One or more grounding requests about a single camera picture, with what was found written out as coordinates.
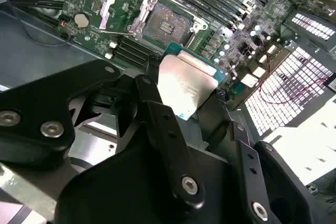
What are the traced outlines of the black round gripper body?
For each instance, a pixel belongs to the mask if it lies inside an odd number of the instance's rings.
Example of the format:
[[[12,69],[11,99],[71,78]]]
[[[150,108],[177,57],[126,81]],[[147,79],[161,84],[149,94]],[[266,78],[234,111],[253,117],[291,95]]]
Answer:
[[[163,165],[143,131],[124,152],[82,172],[64,188],[55,223],[246,223],[227,162],[190,146],[205,186],[194,212],[172,196]]]

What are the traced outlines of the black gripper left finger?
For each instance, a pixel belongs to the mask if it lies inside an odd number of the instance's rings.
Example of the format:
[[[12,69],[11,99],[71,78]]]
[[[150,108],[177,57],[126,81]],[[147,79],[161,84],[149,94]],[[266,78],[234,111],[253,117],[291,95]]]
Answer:
[[[172,196],[185,210],[205,202],[203,183],[179,125],[147,75],[135,78],[103,60],[90,61],[1,94],[1,160],[38,169],[60,166],[75,128],[102,114],[117,117],[124,152],[143,131]]]

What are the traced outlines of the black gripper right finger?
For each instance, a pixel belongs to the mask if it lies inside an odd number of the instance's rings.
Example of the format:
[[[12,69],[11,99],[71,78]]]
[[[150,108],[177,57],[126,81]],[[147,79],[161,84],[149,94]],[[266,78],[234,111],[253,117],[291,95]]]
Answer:
[[[280,154],[262,141],[250,144],[218,91],[197,110],[208,150],[227,160],[243,223],[314,223],[312,196]]]

